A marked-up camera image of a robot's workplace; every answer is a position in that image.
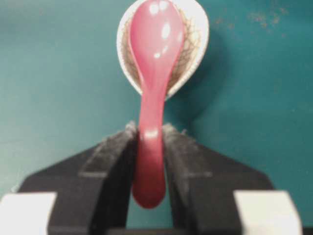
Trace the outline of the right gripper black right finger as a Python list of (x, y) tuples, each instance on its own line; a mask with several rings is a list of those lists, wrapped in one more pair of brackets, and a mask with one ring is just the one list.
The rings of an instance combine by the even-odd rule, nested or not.
[(289, 192), (166, 124), (164, 159), (176, 235), (310, 235)]

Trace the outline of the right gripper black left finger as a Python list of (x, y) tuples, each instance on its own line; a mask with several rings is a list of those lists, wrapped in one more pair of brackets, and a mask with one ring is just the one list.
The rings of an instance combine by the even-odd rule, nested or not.
[(102, 235), (125, 227), (137, 128), (28, 175), (0, 201), (3, 235)]

